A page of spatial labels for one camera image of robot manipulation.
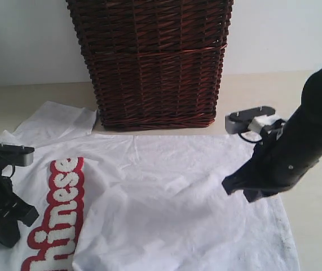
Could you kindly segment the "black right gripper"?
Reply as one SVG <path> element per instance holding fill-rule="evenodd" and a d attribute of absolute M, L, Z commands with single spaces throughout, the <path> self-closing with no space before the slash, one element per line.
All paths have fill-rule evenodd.
<path fill-rule="evenodd" d="M 227 195 L 243 190 L 248 203 L 292 189 L 305 174 L 303 141 L 264 141 L 252 157 L 222 181 Z"/>

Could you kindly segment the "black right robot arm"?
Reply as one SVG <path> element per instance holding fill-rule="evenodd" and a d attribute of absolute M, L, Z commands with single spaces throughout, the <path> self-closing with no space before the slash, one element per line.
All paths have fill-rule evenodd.
<path fill-rule="evenodd" d="M 274 108 L 260 106 L 225 116 L 228 134 L 260 136 L 251 158 L 227 176 L 228 195 L 241 190 L 251 203 L 293 188 L 322 157 L 322 69 L 306 81 L 301 104 L 287 120 Z"/>

